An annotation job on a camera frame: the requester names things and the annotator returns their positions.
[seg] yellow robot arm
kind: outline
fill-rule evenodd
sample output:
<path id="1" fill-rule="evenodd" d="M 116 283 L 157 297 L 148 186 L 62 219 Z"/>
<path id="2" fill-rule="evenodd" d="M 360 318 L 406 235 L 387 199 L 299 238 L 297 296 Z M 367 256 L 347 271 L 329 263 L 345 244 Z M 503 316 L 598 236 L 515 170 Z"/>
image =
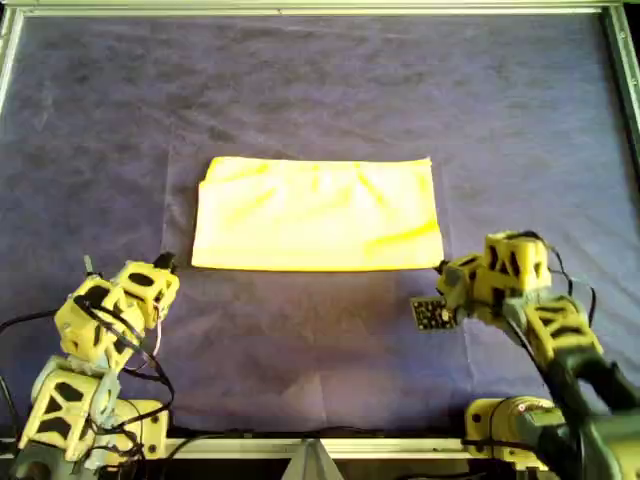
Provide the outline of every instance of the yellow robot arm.
<path id="1" fill-rule="evenodd" d="M 15 477 L 43 464 L 51 478 L 85 478 L 101 466 L 163 456 L 168 404 L 119 400 L 118 374 L 136 351 L 143 353 L 173 396 L 141 344 L 166 317 L 179 286 L 173 256 L 163 254 L 153 264 L 128 262 L 112 280 L 89 274 L 67 298 L 55 324 L 68 356 L 51 357 L 34 383 Z"/>
<path id="2" fill-rule="evenodd" d="M 473 454 L 521 468 L 546 464 L 562 478 L 636 478 L 640 395 L 605 360 L 590 318 L 571 291 L 552 291 L 549 250 L 555 252 L 530 231 L 488 235 L 483 253 L 438 267 L 441 296 L 412 299 L 415 320 L 421 330 L 453 328 L 468 317 L 497 327 L 527 350 L 549 387 L 557 408 L 530 397 L 474 402 L 466 418 Z M 607 405 L 608 415 L 591 406 L 585 383 Z M 538 458 L 514 443 L 528 445 Z"/>

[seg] table surface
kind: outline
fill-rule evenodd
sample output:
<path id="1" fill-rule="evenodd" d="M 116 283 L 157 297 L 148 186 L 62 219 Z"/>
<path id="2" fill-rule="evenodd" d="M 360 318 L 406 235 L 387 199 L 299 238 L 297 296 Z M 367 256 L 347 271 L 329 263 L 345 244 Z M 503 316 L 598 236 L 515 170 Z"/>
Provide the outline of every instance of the table surface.
<path id="1" fill-rule="evenodd" d="M 477 321 L 418 333 L 408 301 L 434 292 L 432 272 L 188 267 L 214 156 L 430 156 L 448 254 L 538 231 L 596 287 L 595 330 L 639 382 L 638 198 L 619 109 L 595 15 L 28 18 L 0 119 L 2 317 L 59 306 L 85 253 L 113 274 L 170 249 L 185 268 L 159 359 L 177 425 L 459 431 L 473 398 L 546 389 Z M 26 414 L 55 329 L 1 341 Z M 164 398 L 128 378 L 123 394 Z"/>

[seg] yellow towel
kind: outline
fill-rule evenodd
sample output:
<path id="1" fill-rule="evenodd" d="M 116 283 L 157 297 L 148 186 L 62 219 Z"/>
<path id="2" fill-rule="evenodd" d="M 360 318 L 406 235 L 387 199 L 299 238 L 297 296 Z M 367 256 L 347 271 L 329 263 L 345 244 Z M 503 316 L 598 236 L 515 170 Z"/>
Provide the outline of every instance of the yellow towel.
<path id="1" fill-rule="evenodd" d="M 194 266 L 400 270 L 442 257 L 429 159 L 218 157 L 200 183 Z"/>

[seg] wire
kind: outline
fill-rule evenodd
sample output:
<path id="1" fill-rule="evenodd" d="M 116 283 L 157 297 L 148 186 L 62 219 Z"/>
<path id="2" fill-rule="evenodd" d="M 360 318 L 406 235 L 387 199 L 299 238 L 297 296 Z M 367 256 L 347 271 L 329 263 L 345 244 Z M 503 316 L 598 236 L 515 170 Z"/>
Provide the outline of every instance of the wire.
<path id="1" fill-rule="evenodd" d="M 160 345 L 162 343 L 162 322 L 158 322 L 156 324 L 156 344 L 153 347 L 153 355 L 156 356 L 158 354 L 158 352 L 160 351 Z M 125 373 L 129 373 L 131 374 L 132 372 L 139 372 L 140 370 L 142 370 L 144 367 L 146 367 L 147 365 L 149 365 L 149 362 L 147 362 L 146 360 L 144 362 L 142 362 L 142 364 L 138 367 L 135 368 L 127 368 L 125 367 L 123 369 L 123 371 Z"/>
<path id="2" fill-rule="evenodd" d="M 180 452 L 180 450 L 182 450 L 184 447 L 186 447 L 187 445 L 196 442 L 198 440 L 206 440 L 209 438 L 221 438 L 224 437 L 225 434 L 224 433 L 207 433 L 204 435 L 198 435 L 197 437 L 193 437 L 193 438 L 187 438 L 185 440 L 183 440 L 182 442 L 180 442 L 178 444 L 178 446 L 176 448 L 174 448 L 171 453 L 169 455 L 167 455 L 165 457 L 165 461 L 164 461 L 164 465 L 162 467 L 162 470 L 160 471 L 160 476 L 158 477 L 158 480 L 164 480 L 166 475 L 167 475 L 167 470 L 169 468 L 169 463 L 175 458 L 175 456 L 178 454 L 178 452 Z"/>
<path id="3" fill-rule="evenodd" d="M 381 430 L 371 430 L 367 428 L 351 427 L 349 425 L 332 425 L 329 427 L 322 427 L 317 430 L 307 430 L 303 432 L 296 432 L 296 435 L 299 435 L 300 437 L 303 437 L 303 438 L 317 438 L 317 437 L 327 436 L 332 433 L 344 434 L 347 432 L 349 434 L 360 434 L 361 436 L 366 435 L 368 437 L 384 436 L 384 431 L 381 431 Z"/>
<path id="4" fill-rule="evenodd" d="M 20 443 L 20 432 L 22 431 L 22 421 L 20 420 L 20 414 L 18 414 L 18 410 L 16 409 L 16 404 L 13 402 L 13 398 L 11 397 L 11 392 L 9 391 L 9 387 L 7 383 L 4 381 L 4 378 L 0 375 L 0 389 L 2 390 L 2 396 L 4 397 L 5 402 L 7 403 L 7 407 L 9 409 L 9 415 L 11 416 L 11 423 L 13 424 L 13 435 L 16 439 L 16 444 L 14 448 L 15 450 L 18 448 L 18 443 Z"/>
<path id="5" fill-rule="evenodd" d="M 39 318 L 53 317 L 57 311 L 58 310 L 45 310 L 42 312 L 31 313 L 29 315 L 21 315 L 19 317 L 12 318 L 11 320 L 7 320 L 0 324 L 0 335 L 2 335 L 7 328 L 18 325 L 19 323 L 30 322 L 31 320 L 37 320 Z"/>
<path id="6" fill-rule="evenodd" d="M 509 325 L 509 328 L 514 333 L 514 335 L 518 337 L 518 340 L 520 341 L 522 348 L 524 348 L 524 350 L 527 352 L 527 355 L 529 355 L 529 358 L 531 359 L 536 369 L 538 370 L 538 373 L 540 373 L 540 376 L 544 380 L 545 379 L 544 373 L 540 369 L 538 362 L 536 362 L 536 357 L 535 357 L 535 354 L 533 353 L 533 347 L 529 343 L 529 340 L 527 340 L 527 337 L 525 337 L 522 330 L 520 330 L 520 328 L 515 324 L 515 322 L 511 318 L 505 315 L 504 320 L 505 322 L 507 322 L 507 325 Z"/>
<path id="7" fill-rule="evenodd" d="M 135 403 L 133 403 L 131 400 L 123 400 L 124 402 L 127 402 L 129 405 L 131 405 L 133 407 L 133 409 L 136 411 L 136 413 L 138 414 L 137 416 L 141 416 L 140 413 L 140 409 L 138 409 L 138 407 L 135 405 Z M 93 432 L 97 435 L 111 435 L 111 433 L 102 433 L 100 431 L 100 427 L 93 422 L 93 420 L 91 420 L 90 418 L 89 420 L 89 425 L 91 427 L 91 429 L 93 430 Z M 146 456 L 144 454 L 144 443 L 142 442 L 142 438 L 144 435 L 144 423 L 142 422 L 142 420 L 140 421 L 140 440 L 138 439 L 138 436 L 130 431 L 130 430 L 125 430 L 124 427 L 121 429 L 121 431 L 119 432 L 114 432 L 114 434 L 122 434 L 124 435 L 130 442 L 131 442 L 131 447 L 128 448 L 127 450 L 122 450 L 118 447 L 116 447 L 115 445 L 96 445 L 96 446 L 92 446 L 91 448 L 89 448 L 83 455 L 83 460 L 80 462 L 81 464 L 84 464 L 84 462 L 91 456 L 91 453 L 95 450 L 105 450 L 107 452 L 111 452 L 111 453 L 115 453 L 116 455 L 120 456 L 120 457 L 124 457 L 126 460 L 124 462 L 122 462 L 121 464 L 112 467 L 113 471 L 117 471 L 118 472 L 118 478 L 120 478 L 120 475 L 122 473 L 122 470 L 124 470 L 125 468 L 127 468 L 129 465 L 131 465 L 132 463 L 135 462 L 136 457 L 140 457 L 140 460 L 142 460 L 144 462 L 145 465 L 145 476 L 143 478 L 147 478 L 148 477 L 148 465 L 146 463 Z"/>
<path id="8" fill-rule="evenodd" d="M 560 270 L 556 270 L 554 268 L 550 268 L 549 271 L 551 273 L 556 273 L 556 274 L 561 274 L 564 276 L 564 274 L 560 271 Z M 596 304 L 598 301 L 598 295 L 596 294 L 596 289 L 593 288 L 589 283 L 583 281 L 583 280 L 579 280 L 575 277 L 570 277 L 571 280 L 575 283 L 579 283 L 581 285 L 584 285 L 585 287 L 587 287 L 591 293 L 591 302 L 589 304 L 589 313 L 587 314 L 587 318 L 589 319 L 589 326 L 593 326 L 593 319 L 595 317 L 595 313 L 596 313 Z"/>
<path id="9" fill-rule="evenodd" d="M 123 465 L 118 466 L 118 467 L 117 467 L 117 468 L 115 468 L 115 469 L 109 469 L 109 468 L 106 468 L 106 470 L 107 470 L 107 471 L 116 471 L 116 472 L 118 472 L 118 476 L 116 477 L 116 480 L 120 480 L 120 479 L 122 478 L 122 472 L 125 470 L 125 468 L 130 467 L 131 465 L 133 465 L 133 471 L 132 471 L 132 472 L 131 472 L 131 474 L 129 475 L 129 478 L 130 478 L 130 479 L 135 479 L 135 477 L 136 477 L 136 472 L 138 471 L 138 464 L 137 464 L 137 462 L 131 462 L 131 463 L 129 463 L 129 464 L 123 464 Z M 147 473 L 147 474 L 148 474 L 148 472 L 147 472 L 147 468 L 146 468 L 146 465 L 147 465 L 147 464 L 146 464 L 146 462 L 145 462 L 145 473 Z"/>
<path id="10" fill-rule="evenodd" d="M 50 318 L 53 317 L 58 310 L 44 310 L 42 312 L 30 313 L 28 315 L 20 315 L 18 317 L 12 318 L 11 320 L 7 320 L 0 324 L 0 335 L 4 333 L 9 327 L 13 327 L 14 325 L 19 325 L 21 323 L 30 322 L 32 320 L 39 320 L 41 318 Z M 11 416 L 11 423 L 13 424 L 13 432 L 16 439 L 16 444 L 14 447 L 15 450 L 18 447 L 18 443 L 20 442 L 20 435 L 22 434 L 22 420 L 20 419 L 20 414 L 16 408 L 15 403 L 13 402 L 13 397 L 11 396 L 11 390 L 7 385 L 4 377 L 0 376 L 0 389 L 2 390 L 2 396 L 7 404 L 7 408 L 9 410 L 9 415 Z"/>
<path id="11" fill-rule="evenodd" d="M 123 427 L 125 425 L 130 425 L 130 424 L 132 424 L 134 422 L 137 422 L 137 421 L 140 421 L 140 420 L 144 420 L 146 418 L 154 417 L 154 416 L 158 415 L 159 413 L 162 413 L 164 411 L 169 410 L 169 408 L 173 404 L 173 400 L 175 398 L 175 393 L 176 392 L 175 392 L 175 389 L 173 388 L 173 384 L 171 383 L 171 380 L 169 380 L 169 377 L 165 373 L 164 369 L 162 368 L 162 366 L 160 365 L 158 360 L 155 358 L 155 356 L 151 352 L 148 352 L 142 346 L 141 343 L 140 344 L 133 343 L 123 333 L 121 333 L 118 330 L 116 330 L 111 323 L 103 320 L 99 315 L 97 315 L 94 312 L 94 310 L 106 313 L 107 315 L 111 316 L 114 320 L 117 320 L 118 322 L 122 323 L 129 330 L 129 332 L 131 332 L 131 334 L 133 334 L 133 336 L 135 336 L 141 342 L 142 341 L 142 336 L 140 335 L 140 333 L 133 327 L 133 325 L 131 325 L 131 323 L 127 319 L 122 317 L 122 315 L 120 315 L 119 313 L 117 313 L 117 312 L 115 312 L 113 310 L 110 310 L 108 308 L 102 307 L 102 306 L 91 305 L 89 303 L 88 299 L 86 297 L 84 297 L 83 295 L 78 295 L 78 296 L 74 297 L 73 300 L 74 300 L 75 304 L 78 305 L 78 307 L 80 307 L 87 315 L 89 315 L 93 320 L 95 320 L 98 324 L 100 324 L 100 326 L 102 326 L 105 330 L 107 330 L 108 332 L 110 332 L 113 335 L 115 335 L 116 338 L 118 340 L 120 340 L 120 342 L 122 342 L 125 347 L 128 347 L 128 348 L 132 349 L 134 352 L 140 353 L 149 362 L 149 365 L 151 365 L 151 367 L 156 371 L 157 377 L 153 377 L 153 376 L 145 375 L 145 374 L 140 374 L 138 372 L 128 372 L 128 373 L 130 373 L 131 375 L 136 376 L 138 378 L 144 378 L 146 380 L 157 381 L 159 383 L 162 383 L 165 387 L 167 387 L 167 389 L 169 390 L 169 394 L 170 394 L 169 400 L 167 402 L 163 403 L 160 407 L 158 407 L 158 408 L 156 408 L 154 410 L 151 410 L 151 411 L 149 411 L 147 413 L 144 413 L 142 415 L 138 415 L 138 416 L 130 418 L 128 420 L 122 421 L 119 424 L 115 425 L 114 427 L 101 429 L 101 432 L 104 433 L 104 434 L 122 433 Z"/>
<path id="12" fill-rule="evenodd" d="M 567 295 L 569 295 L 570 297 L 573 296 L 573 282 L 582 283 L 583 285 L 586 285 L 587 287 L 589 287 L 589 289 L 591 290 L 591 305 L 589 307 L 589 313 L 587 315 L 587 318 L 589 319 L 589 327 L 593 326 L 593 320 L 595 317 L 596 304 L 597 304 L 597 295 L 596 295 L 595 288 L 593 288 L 591 285 L 589 285 L 586 282 L 576 280 L 575 278 L 570 276 L 564 268 L 564 262 L 562 261 L 562 256 L 560 255 L 560 252 L 553 245 L 550 245 L 549 243 L 547 243 L 545 239 L 542 238 L 540 235 L 538 235 L 536 232 L 534 232 L 533 230 L 525 230 L 525 231 L 510 235 L 508 238 L 512 239 L 512 238 L 520 238 L 520 237 L 529 237 L 529 238 L 535 238 L 536 240 L 540 240 L 542 243 L 544 243 L 547 249 L 555 255 L 556 259 L 558 260 L 558 265 L 560 266 L 560 270 L 558 271 L 550 268 L 549 271 L 553 273 L 559 273 L 565 278 L 565 280 L 567 281 Z"/>
<path id="13" fill-rule="evenodd" d="M 496 411 L 498 411 L 498 409 L 504 405 L 506 402 L 508 402 L 509 400 L 511 400 L 513 397 L 506 397 L 503 398 L 502 400 L 500 400 L 495 407 L 493 407 L 493 409 L 491 410 L 491 415 L 489 415 L 489 440 L 491 440 L 491 458 L 496 458 L 496 452 L 495 452 L 495 443 L 493 443 L 495 441 L 495 438 L 493 438 L 493 421 L 494 421 L 494 416 L 496 414 Z"/>

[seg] green component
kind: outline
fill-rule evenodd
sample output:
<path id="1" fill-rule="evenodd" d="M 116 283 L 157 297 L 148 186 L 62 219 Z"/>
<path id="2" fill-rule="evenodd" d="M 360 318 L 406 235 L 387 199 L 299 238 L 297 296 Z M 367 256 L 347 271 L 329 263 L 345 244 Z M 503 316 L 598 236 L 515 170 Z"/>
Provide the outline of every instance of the green component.
<path id="1" fill-rule="evenodd" d="M 581 429 L 584 478 L 637 479 L 640 476 L 640 409 L 594 418 Z"/>
<path id="2" fill-rule="evenodd" d="M 10 478 L 29 480 L 94 480 L 97 470 L 88 470 L 64 459 L 64 450 L 29 442 L 16 457 Z"/>
<path id="3" fill-rule="evenodd" d="M 444 297 L 412 298 L 411 310 L 420 330 L 448 330 L 458 326 L 456 313 L 447 309 Z"/>
<path id="4" fill-rule="evenodd" d="M 524 412 L 515 418 L 514 423 L 524 443 L 537 445 L 543 428 L 564 425 L 565 419 L 559 408 L 540 408 Z"/>

